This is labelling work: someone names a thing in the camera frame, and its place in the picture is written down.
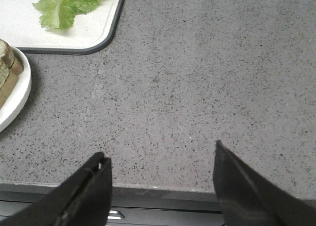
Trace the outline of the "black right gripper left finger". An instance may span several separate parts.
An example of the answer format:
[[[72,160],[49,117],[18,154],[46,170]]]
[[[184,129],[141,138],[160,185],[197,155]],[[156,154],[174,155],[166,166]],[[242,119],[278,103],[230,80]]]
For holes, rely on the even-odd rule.
[[[38,202],[1,221],[2,226],[104,226],[112,201],[112,162],[94,153]]]

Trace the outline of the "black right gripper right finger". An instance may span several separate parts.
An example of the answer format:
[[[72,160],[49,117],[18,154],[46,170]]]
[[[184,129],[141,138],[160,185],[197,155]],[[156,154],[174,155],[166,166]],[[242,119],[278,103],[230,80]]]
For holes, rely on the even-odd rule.
[[[220,140],[213,168],[216,197],[228,226],[314,226],[315,207],[278,188]]]

